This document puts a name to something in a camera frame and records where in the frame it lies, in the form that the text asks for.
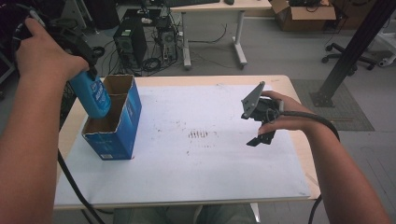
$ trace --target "forearm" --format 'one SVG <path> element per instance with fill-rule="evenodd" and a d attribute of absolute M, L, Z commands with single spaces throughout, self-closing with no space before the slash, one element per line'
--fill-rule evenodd
<path fill-rule="evenodd" d="M 0 139 L 0 211 L 4 212 L 0 219 L 14 218 L 0 221 L 2 223 L 18 223 L 15 217 L 21 218 L 21 222 L 50 223 L 62 85 L 64 83 L 56 79 L 20 79 L 12 112 Z"/>
<path fill-rule="evenodd" d="M 334 134 L 321 124 L 305 131 L 331 223 L 390 223 L 373 188 Z"/>

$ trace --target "floor mat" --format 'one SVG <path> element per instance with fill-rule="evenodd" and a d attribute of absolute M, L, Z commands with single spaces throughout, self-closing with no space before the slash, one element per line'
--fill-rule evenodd
<path fill-rule="evenodd" d="M 303 105 L 332 122 L 338 131 L 374 131 L 373 125 L 366 118 L 358 103 L 341 84 L 332 97 L 335 107 L 315 107 L 309 92 L 317 92 L 324 80 L 293 79 L 291 83 Z"/>

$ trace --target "hand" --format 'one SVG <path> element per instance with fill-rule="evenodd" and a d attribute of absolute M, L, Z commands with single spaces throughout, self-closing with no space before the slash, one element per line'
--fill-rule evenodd
<path fill-rule="evenodd" d="M 17 51 L 21 78 L 66 82 L 79 72 L 88 70 L 88 63 L 81 57 L 66 53 L 34 19 L 26 19 L 25 25 L 32 37 L 22 40 Z"/>
<path fill-rule="evenodd" d="M 263 91 L 262 96 L 270 97 L 273 100 L 284 102 L 284 110 L 285 111 L 301 111 L 305 113 L 313 114 L 312 111 L 307 109 L 305 106 L 301 105 L 294 99 L 289 96 L 282 95 L 275 91 Z M 312 119 L 304 119 L 299 117 L 290 117 L 290 116 L 280 116 L 274 122 L 266 123 L 262 125 L 259 129 L 259 134 L 269 133 L 279 129 L 286 130 L 302 130 L 303 132 L 307 132 L 308 130 L 313 128 L 313 125 L 318 124 L 316 121 Z"/>

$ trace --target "person's lap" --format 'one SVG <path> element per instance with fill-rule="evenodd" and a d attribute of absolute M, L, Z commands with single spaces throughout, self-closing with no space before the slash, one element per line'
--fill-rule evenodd
<path fill-rule="evenodd" d="M 172 224 L 164 207 L 119 208 L 114 212 L 114 224 Z M 203 206 L 196 224 L 256 224 L 249 203 Z"/>

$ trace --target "desk leg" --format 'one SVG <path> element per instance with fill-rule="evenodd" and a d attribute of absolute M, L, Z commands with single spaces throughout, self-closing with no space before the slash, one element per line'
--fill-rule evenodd
<path fill-rule="evenodd" d="M 184 60 L 184 67 L 186 69 L 191 69 L 191 58 L 190 58 L 190 49 L 189 49 L 189 39 L 187 38 L 187 29 L 186 29 L 186 20 L 184 17 L 186 16 L 185 12 L 181 13 L 181 23 L 183 29 L 183 60 Z"/>
<path fill-rule="evenodd" d="M 242 51 L 240 39 L 242 34 L 242 25 L 244 24 L 245 11 L 239 11 L 238 26 L 236 28 L 236 36 L 233 36 L 233 45 L 235 46 L 236 53 L 238 54 L 239 62 L 242 67 L 248 64 L 244 51 Z"/>

